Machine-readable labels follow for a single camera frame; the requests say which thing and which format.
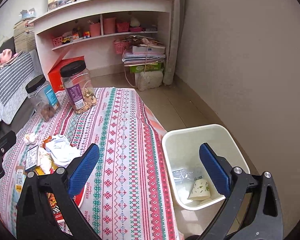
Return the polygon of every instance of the pink basket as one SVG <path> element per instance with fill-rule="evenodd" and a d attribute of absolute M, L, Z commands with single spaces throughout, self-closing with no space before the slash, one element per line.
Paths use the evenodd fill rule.
<path fill-rule="evenodd" d="M 63 40 L 63 37 L 62 37 L 62 36 L 53 39 L 53 40 L 52 40 L 52 42 L 53 42 L 53 47 L 61 46 L 61 45 L 62 45 L 62 40 Z"/>
<path fill-rule="evenodd" d="M 124 50 L 129 46 L 129 42 L 128 41 L 115 41 L 114 42 L 114 48 L 115 48 L 115 52 L 117 54 L 121 54 L 124 52 Z"/>
<path fill-rule="evenodd" d="M 132 33 L 142 32 L 142 31 L 143 31 L 143 28 L 141 28 L 141 27 L 131 27 L 131 28 L 130 28 L 130 31 L 131 31 Z"/>
<path fill-rule="evenodd" d="M 117 23 L 117 30 L 119 33 L 125 33 L 129 31 L 130 23 Z"/>

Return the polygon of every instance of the pink container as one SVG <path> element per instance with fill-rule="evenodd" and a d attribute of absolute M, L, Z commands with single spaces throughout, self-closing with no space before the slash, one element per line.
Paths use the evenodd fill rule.
<path fill-rule="evenodd" d="M 142 29 L 141 27 L 131 27 L 131 28 L 130 28 L 130 31 L 131 31 L 132 33 L 136 33 L 136 32 L 142 32 L 143 29 Z"/>
<path fill-rule="evenodd" d="M 101 23 L 89 24 L 90 37 L 101 36 Z"/>
<path fill-rule="evenodd" d="M 62 45 L 62 40 L 63 40 L 63 37 L 62 37 L 62 36 L 53 39 L 53 40 L 52 40 L 52 42 L 53 42 L 53 47 L 61 46 L 61 45 Z"/>
<path fill-rule="evenodd" d="M 114 48 L 116 54 L 123 54 L 124 50 L 129 46 L 128 41 L 114 41 Z"/>
<path fill-rule="evenodd" d="M 119 33 L 125 33 L 129 31 L 130 23 L 117 23 L 117 31 Z"/>
<path fill-rule="evenodd" d="M 115 33 L 115 17 L 103 19 L 103 33 L 104 34 Z"/>

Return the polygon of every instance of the plastic jar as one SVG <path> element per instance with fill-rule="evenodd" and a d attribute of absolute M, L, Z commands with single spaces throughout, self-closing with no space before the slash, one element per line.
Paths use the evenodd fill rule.
<path fill-rule="evenodd" d="M 77 60 L 60 69 L 61 80 L 70 104 L 81 114 L 97 104 L 90 72 L 84 60 Z"/>
<path fill-rule="evenodd" d="M 37 76 L 26 85 L 26 91 L 37 113 L 49 121 L 60 107 L 49 81 L 44 75 Z"/>

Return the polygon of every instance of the patterned tablecloth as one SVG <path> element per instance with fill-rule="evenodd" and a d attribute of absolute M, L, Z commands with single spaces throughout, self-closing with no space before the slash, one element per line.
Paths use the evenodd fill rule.
<path fill-rule="evenodd" d="M 45 123 L 35 114 L 17 135 L 3 161 L 0 213 L 16 235 L 16 166 L 25 165 L 26 133 L 39 141 L 64 134 L 83 154 L 91 143 L 100 159 L 87 182 L 80 210 L 104 240 L 179 239 L 161 147 L 164 129 L 134 89 L 96 89 L 98 104 L 75 114 L 65 92 L 57 93 L 62 108 Z M 62 230 L 68 229 L 65 223 Z"/>

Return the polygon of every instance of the pink cup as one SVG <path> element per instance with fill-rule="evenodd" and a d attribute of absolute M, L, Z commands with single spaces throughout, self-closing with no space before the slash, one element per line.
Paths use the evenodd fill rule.
<path fill-rule="evenodd" d="M 89 24 L 90 37 L 101 36 L 101 23 Z"/>
<path fill-rule="evenodd" d="M 115 17 L 103 19 L 103 33 L 104 34 L 115 33 Z"/>

